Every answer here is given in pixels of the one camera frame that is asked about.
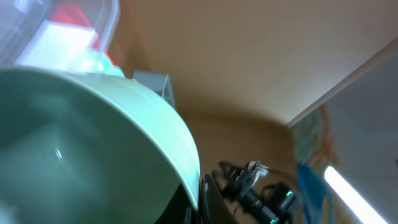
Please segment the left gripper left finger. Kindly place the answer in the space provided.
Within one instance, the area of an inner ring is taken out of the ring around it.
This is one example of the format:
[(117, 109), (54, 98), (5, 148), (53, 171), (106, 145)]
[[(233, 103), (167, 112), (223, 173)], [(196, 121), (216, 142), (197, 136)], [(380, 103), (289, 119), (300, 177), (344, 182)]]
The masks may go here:
[(191, 224), (192, 206), (182, 184), (154, 224)]

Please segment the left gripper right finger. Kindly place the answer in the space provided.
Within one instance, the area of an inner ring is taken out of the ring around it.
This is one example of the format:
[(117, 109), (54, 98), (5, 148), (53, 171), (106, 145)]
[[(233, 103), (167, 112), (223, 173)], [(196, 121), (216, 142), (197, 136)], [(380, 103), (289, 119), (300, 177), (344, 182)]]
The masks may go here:
[(213, 178), (205, 174), (201, 180), (201, 216), (204, 224), (238, 224), (227, 207)]

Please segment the green bowl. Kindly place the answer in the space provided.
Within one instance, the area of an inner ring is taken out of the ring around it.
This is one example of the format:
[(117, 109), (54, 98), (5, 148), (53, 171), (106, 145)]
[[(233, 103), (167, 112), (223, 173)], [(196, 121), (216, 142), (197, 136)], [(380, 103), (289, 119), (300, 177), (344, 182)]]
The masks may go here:
[(199, 218), (187, 125), (135, 80), (1, 70), (2, 223), (155, 223), (182, 184)]

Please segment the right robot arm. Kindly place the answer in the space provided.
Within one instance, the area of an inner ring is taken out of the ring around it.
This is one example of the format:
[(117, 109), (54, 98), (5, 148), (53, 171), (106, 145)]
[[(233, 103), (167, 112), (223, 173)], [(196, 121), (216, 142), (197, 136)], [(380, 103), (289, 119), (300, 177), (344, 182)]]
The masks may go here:
[(281, 181), (264, 186), (260, 195), (252, 189), (244, 194), (242, 189), (227, 184), (221, 189), (221, 195), (230, 202), (237, 201), (245, 213), (265, 224), (293, 223), (300, 203), (299, 193)]

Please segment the grey dishwasher rack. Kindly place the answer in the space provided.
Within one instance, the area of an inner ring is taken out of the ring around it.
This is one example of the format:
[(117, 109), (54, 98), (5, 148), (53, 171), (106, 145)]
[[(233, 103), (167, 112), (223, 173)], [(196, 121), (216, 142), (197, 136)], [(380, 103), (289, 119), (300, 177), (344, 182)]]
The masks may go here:
[(150, 88), (175, 108), (174, 93), (168, 73), (135, 70), (133, 79)]

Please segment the clear plastic bin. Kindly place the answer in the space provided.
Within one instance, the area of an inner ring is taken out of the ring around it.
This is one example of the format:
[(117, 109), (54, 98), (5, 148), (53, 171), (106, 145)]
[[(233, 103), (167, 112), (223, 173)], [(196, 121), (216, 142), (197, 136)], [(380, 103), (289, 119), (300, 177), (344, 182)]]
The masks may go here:
[(1, 0), (1, 66), (121, 77), (108, 48), (118, 0)]

